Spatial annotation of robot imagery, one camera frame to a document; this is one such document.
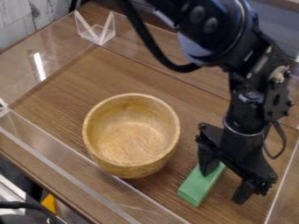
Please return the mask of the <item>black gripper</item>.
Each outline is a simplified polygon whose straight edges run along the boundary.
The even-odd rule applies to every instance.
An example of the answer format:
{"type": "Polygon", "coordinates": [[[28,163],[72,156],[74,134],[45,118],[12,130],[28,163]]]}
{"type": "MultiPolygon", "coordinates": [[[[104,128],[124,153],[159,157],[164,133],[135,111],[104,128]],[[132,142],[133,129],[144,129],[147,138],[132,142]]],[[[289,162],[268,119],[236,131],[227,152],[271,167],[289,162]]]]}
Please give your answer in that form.
{"type": "Polygon", "coordinates": [[[240,185],[233,192],[232,201],[243,205],[252,194],[267,195],[277,181],[277,174],[267,162],[264,153],[276,159],[267,150],[267,134],[271,124],[245,129],[223,120],[223,127],[205,122],[199,124],[196,136],[200,173],[207,177],[224,164],[240,177],[240,185]]]}

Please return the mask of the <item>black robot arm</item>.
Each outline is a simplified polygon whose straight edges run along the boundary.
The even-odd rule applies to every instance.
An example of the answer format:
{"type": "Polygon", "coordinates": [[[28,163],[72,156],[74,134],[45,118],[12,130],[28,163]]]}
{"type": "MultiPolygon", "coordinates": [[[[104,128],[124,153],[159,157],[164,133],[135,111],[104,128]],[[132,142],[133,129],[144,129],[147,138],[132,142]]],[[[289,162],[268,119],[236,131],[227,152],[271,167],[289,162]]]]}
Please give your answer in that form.
{"type": "Polygon", "coordinates": [[[289,114],[289,59],[259,28],[247,0],[145,0],[157,17],[176,30],[189,62],[177,65],[164,55],[130,0],[117,0],[140,39],[156,60],[171,70],[189,73],[219,67],[228,74],[229,105],[223,126],[199,124],[199,170],[209,176],[225,165],[241,178],[232,201],[241,205],[252,195],[268,194],[277,181],[268,161],[279,158],[267,147],[275,130],[287,144],[279,124],[289,114]]]}

